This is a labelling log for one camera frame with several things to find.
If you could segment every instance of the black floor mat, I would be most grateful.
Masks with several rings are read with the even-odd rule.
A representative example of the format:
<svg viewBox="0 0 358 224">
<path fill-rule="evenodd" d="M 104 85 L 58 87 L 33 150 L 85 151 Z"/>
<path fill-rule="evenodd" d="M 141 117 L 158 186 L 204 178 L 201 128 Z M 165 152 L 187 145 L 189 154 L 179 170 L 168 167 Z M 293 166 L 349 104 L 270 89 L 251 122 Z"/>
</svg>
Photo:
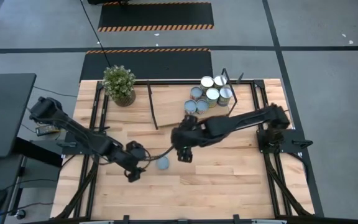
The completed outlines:
<svg viewBox="0 0 358 224">
<path fill-rule="evenodd" d="M 100 32 L 148 30 L 212 29 L 212 6 L 209 2 L 130 3 L 117 2 L 102 7 Z"/>
<path fill-rule="evenodd" d="M 111 66 L 123 65 L 131 69 L 136 79 L 182 79 L 212 76 L 211 52 L 201 48 L 142 48 L 108 50 Z M 91 50 L 85 55 L 81 80 L 102 80 L 108 67 L 101 50 Z"/>
</svg>

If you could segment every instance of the black desk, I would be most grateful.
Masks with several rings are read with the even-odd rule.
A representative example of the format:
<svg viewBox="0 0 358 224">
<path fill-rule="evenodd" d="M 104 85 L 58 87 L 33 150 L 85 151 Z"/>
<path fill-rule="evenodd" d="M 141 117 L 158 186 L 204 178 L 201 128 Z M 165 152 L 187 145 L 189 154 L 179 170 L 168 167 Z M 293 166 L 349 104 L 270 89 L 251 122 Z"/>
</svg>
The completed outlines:
<svg viewBox="0 0 358 224">
<path fill-rule="evenodd" d="M 62 164 L 58 154 L 17 137 L 35 78 L 33 73 L 0 74 L 0 189 L 17 182 L 24 156 L 55 167 Z M 11 187 L 1 212 L 8 211 L 13 192 Z"/>
</svg>

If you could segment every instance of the can lid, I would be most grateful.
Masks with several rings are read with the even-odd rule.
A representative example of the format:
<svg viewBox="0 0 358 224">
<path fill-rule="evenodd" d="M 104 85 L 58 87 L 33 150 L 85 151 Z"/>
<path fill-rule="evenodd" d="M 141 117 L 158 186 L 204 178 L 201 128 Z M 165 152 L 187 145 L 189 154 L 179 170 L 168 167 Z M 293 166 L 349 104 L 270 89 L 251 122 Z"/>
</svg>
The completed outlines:
<svg viewBox="0 0 358 224">
<path fill-rule="evenodd" d="M 195 111 L 197 109 L 197 103 L 194 100 L 187 100 L 185 102 L 185 109 L 188 111 Z"/>
<path fill-rule="evenodd" d="M 214 85 L 214 80 L 212 77 L 203 77 L 201 78 L 201 84 L 205 87 L 212 87 Z"/>
<path fill-rule="evenodd" d="M 206 91 L 206 97 L 208 97 L 211 100 L 216 100 L 219 98 L 219 91 L 215 88 L 209 88 Z"/>
<path fill-rule="evenodd" d="M 233 92 L 228 86 L 222 87 L 219 92 L 223 98 L 230 98 L 233 95 Z"/>
<path fill-rule="evenodd" d="M 227 79 L 223 75 L 218 75 L 217 77 L 214 78 L 214 81 L 215 81 L 215 84 L 217 84 L 219 86 L 224 86 L 227 83 Z"/>
<path fill-rule="evenodd" d="M 190 93 L 191 93 L 192 96 L 200 97 L 203 94 L 203 90 L 200 89 L 199 87 L 193 87 L 190 90 Z"/>
<path fill-rule="evenodd" d="M 207 101 L 205 100 L 198 100 L 197 101 L 197 109 L 202 110 L 202 111 L 206 111 L 208 110 L 209 106 Z"/>
</svg>

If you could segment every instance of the plant pot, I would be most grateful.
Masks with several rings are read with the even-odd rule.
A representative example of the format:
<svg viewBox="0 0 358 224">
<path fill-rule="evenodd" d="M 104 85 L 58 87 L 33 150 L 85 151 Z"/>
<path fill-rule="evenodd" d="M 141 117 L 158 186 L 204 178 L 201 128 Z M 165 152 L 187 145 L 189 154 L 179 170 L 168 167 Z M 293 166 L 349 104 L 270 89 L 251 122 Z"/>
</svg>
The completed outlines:
<svg viewBox="0 0 358 224">
<path fill-rule="evenodd" d="M 129 96 L 125 96 L 113 100 L 118 106 L 129 106 L 135 102 L 135 99 L 136 99 L 136 93 L 135 90 L 132 90 Z"/>
</svg>

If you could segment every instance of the potted plant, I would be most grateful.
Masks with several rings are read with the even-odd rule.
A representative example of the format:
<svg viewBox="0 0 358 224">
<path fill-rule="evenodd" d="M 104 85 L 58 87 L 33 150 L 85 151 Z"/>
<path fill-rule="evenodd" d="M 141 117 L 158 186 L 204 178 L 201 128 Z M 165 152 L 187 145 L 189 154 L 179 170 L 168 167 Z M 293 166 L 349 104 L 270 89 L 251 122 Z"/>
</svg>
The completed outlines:
<svg viewBox="0 0 358 224">
<path fill-rule="evenodd" d="M 136 99 L 134 90 L 135 75 L 124 66 L 106 68 L 103 85 L 106 95 L 109 95 L 118 106 L 129 106 Z"/>
</svg>

